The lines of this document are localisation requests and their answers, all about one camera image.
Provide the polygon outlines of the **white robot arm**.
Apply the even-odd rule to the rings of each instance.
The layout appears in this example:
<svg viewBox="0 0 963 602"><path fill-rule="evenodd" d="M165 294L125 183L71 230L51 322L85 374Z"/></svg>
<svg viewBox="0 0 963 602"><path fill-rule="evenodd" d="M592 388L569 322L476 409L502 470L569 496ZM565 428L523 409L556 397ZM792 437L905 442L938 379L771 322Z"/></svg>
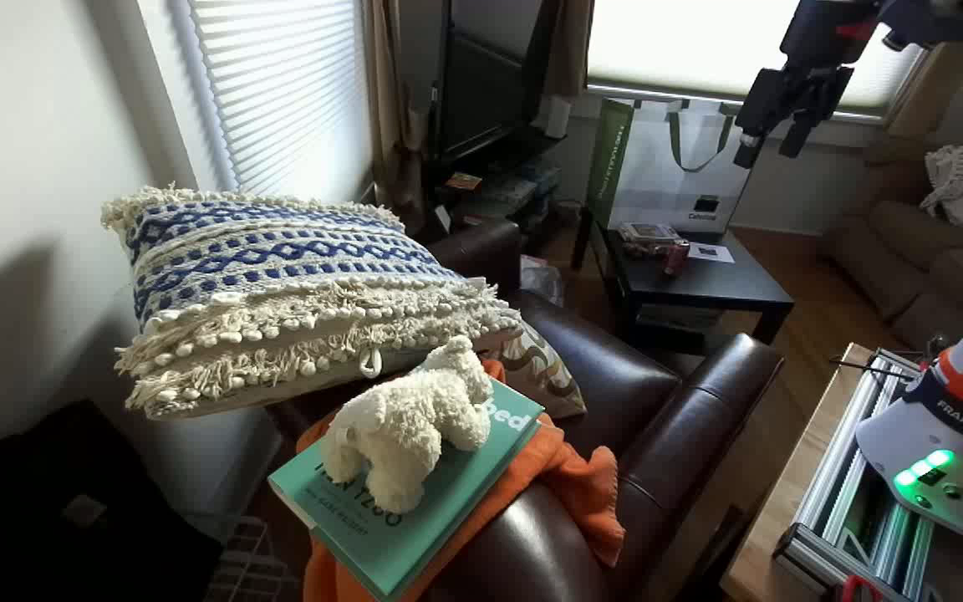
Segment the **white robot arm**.
<svg viewBox="0 0 963 602"><path fill-rule="evenodd" d="M752 168L781 121L788 131L779 152L796 158L840 107L879 25L889 28L889 49L963 44L963 0L798 0L779 44L786 64L763 67L740 107L735 165Z"/></svg>

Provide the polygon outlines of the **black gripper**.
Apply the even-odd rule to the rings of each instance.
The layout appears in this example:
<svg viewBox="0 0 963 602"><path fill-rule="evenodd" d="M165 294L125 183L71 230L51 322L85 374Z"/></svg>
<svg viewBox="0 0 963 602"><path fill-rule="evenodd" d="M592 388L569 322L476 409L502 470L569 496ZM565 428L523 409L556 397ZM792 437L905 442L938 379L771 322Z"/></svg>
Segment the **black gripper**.
<svg viewBox="0 0 963 602"><path fill-rule="evenodd" d="M788 131L779 152L796 158L810 135L832 118L852 76L856 47L835 34L786 34L779 49L786 64L779 72L763 67L740 107L740 168L758 161L764 137L781 121L788 121Z"/></svg>

